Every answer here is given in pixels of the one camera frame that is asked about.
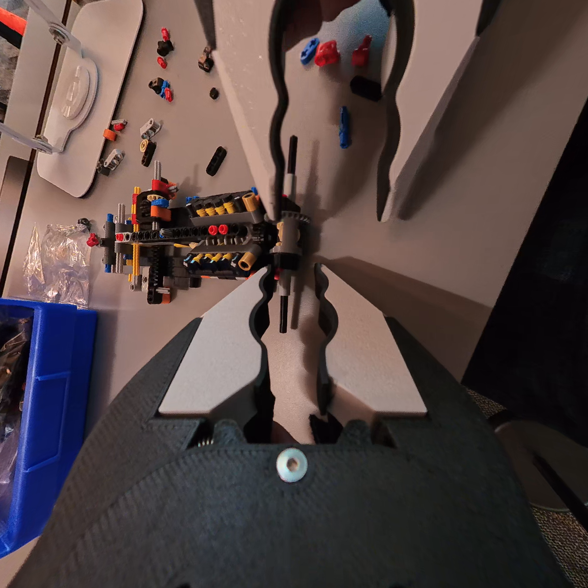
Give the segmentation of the grey flat plate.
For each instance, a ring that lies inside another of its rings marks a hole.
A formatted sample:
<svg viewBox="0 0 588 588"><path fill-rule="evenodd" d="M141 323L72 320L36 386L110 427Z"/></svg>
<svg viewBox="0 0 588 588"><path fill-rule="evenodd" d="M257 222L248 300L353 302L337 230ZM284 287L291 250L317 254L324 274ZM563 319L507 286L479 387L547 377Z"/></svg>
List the grey flat plate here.
<svg viewBox="0 0 588 588"><path fill-rule="evenodd" d="M1 295L4 293L33 162L10 155L1 182Z"/></svg>

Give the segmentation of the orange black striped object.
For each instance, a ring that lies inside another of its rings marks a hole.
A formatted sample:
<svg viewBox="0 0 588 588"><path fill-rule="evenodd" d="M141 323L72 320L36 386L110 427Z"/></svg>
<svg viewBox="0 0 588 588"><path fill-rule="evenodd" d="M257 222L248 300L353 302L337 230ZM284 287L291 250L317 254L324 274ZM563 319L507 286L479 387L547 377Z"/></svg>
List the orange black striped object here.
<svg viewBox="0 0 588 588"><path fill-rule="evenodd" d="M20 49L25 35L29 6L25 1L1 1L1 41Z"/></svg>

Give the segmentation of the magnifying glass on stand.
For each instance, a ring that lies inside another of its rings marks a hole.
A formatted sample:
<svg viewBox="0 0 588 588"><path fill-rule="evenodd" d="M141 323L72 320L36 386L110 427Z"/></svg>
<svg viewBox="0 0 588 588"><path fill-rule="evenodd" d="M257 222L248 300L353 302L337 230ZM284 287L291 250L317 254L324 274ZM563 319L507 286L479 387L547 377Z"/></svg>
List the magnifying glass on stand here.
<svg viewBox="0 0 588 588"><path fill-rule="evenodd" d="M98 89L98 68L91 58L84 55L81 41L43 1L26 3L47 23L55 42L67 47L63 71L45 127L48 138L43 135L28 138L4 123L1 123L1 134L28 148L52 155L63 152L71 132L79 128L88 116Z"/></svg>

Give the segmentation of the clear empty plastic bag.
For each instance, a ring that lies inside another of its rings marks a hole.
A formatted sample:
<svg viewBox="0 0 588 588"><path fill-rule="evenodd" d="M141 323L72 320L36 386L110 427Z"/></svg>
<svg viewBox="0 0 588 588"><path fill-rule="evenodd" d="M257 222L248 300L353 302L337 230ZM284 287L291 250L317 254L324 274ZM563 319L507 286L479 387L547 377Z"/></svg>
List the clear empty plastic bag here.
<svg viewBox="0 0 588 588"><path fill-rule="evenodd" d="M33 226L24 259L26 297L46 303L89 307L90 255L85 224Z"/></svg>

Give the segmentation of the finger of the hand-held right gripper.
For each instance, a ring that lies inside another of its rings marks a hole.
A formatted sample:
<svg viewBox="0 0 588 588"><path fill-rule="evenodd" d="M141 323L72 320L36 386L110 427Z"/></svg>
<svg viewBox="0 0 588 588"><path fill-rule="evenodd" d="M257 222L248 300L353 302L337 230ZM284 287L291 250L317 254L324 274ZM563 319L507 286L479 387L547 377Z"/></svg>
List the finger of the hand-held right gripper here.
<svg viewBox="0 0 588 588"><path fill-rule="evenodd" d="M267 216L282 216L286 47L318 31L318 1L213 1L215 59Z"/></svg>
<svg viewBox="0 0 588 588"><path fill-rule="evenodd" d="M385 1L382 54L385 142L378 161L377 218L407 197L436 129L479 41L480 1Z"/></svg>

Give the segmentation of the grey flat stand base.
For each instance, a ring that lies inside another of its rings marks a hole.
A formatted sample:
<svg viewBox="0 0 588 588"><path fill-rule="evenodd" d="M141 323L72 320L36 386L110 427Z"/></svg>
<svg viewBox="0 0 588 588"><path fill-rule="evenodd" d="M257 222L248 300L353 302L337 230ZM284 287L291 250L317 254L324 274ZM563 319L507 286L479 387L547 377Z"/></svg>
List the grey flat stand base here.
<svg viewBox="0 0 588 588"><path fill-rule="evenodd" d="M95 1L83 6L73 21L70 31L81 41L84 55L98 68L96 97L82 125L71 132L63 152L40 152L36 165L42 179L75 198L84 196L92 185L106 140L103 132L111 123L142 20L142 1ZM42 133L46 138L47 119Z"/></svg>

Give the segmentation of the multicolour lego technic chassis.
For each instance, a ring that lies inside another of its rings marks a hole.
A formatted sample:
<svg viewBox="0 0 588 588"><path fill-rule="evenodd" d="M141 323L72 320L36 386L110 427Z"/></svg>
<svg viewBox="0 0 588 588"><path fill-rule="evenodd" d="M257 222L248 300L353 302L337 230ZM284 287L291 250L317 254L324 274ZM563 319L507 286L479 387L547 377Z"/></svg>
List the multicolour lego technic chassis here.
<svg viewBox="0 0 588 588"><path fill-rule="evenodd" d="M177 290L204 279L244 281L270 264L280 296L280 333L288 330L292 277L302 256L302 229L310 219L295 202L298 137L290 136L282 216L271 220L258 190L187 197L171 208L178 186L161 177L154 162L149 190L134 189L130 217L119 204L100 238L106 273L125 274L150 305L171 302Z"/></svg>

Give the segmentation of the grey chair base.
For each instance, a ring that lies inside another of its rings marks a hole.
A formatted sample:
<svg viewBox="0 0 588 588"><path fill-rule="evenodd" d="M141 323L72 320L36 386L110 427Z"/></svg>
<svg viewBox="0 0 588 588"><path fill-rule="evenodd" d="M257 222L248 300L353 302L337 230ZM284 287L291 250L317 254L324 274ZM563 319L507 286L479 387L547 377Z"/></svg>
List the grey chair base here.
<svg viewBox="0 0 588 588"><path fill-rule="evenodd" d="M572 504L587 506L586 447L506 409L488 421L532 506L558 513L571 513Z"/></svg>

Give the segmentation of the blue plastic bin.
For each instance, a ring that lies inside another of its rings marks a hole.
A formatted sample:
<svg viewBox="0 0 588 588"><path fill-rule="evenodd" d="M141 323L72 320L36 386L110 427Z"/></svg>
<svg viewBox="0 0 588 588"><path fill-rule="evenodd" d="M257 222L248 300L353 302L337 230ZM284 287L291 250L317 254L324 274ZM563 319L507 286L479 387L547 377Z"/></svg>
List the blue plastic bin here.
<svg viewBox="0 0 588 588"><path fill-rule="evenodd" d="M31 319L18 450L1 498L1 557L42 533L84 439L97 313L74 305L1 299Z"/></svg>

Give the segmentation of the black three-hole lego beam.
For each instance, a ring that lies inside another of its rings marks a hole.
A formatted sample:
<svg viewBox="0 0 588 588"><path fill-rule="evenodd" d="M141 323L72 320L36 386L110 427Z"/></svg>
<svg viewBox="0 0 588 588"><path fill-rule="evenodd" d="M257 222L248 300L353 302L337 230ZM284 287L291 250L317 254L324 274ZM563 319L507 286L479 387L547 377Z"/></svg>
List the black three-hole lego beam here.
<svg viewBox="0 0 588 588"><path fill-rule="evenodd" d="M351 92L361 98L378 102L382 98L381 84L367 77L356 75L350 83Z"/></svg>

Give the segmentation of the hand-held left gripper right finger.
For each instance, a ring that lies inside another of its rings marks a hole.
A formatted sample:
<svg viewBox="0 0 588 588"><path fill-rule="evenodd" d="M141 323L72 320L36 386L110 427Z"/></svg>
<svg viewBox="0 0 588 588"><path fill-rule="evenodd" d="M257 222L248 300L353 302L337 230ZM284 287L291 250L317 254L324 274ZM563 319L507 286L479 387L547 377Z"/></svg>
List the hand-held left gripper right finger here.
<svg viewBox="0 0 588 588"><path fill-rule="evenodd" d="M334 417L423 417L427 408L383 313L322 263L317 403Z"/></svg>

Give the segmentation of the plastic bags of lego parts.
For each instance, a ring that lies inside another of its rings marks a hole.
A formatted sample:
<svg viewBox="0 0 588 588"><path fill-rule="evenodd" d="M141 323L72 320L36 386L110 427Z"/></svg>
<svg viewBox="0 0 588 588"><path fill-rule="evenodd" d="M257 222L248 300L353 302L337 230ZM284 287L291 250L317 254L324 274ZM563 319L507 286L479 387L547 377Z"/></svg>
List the plastic bags of lego parts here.
<svg viewBox="0 0 588 588"><path fill-rule="evenodd" d="M32 326L31 309L1 306L1 521L12 501Z"/></svg>

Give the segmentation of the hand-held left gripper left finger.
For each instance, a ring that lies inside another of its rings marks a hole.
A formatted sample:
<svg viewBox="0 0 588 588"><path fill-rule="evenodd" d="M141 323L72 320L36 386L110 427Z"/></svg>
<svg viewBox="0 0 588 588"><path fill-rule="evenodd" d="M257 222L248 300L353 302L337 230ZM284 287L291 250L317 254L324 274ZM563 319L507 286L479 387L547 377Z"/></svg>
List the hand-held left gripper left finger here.
<svg viewBox="0 0 588 588"><path fill-rule="evenodd" d="M262 336L269 326L271 267L258 270L206 312L167 389L159 413L250 420L269 385Z"/></svg>

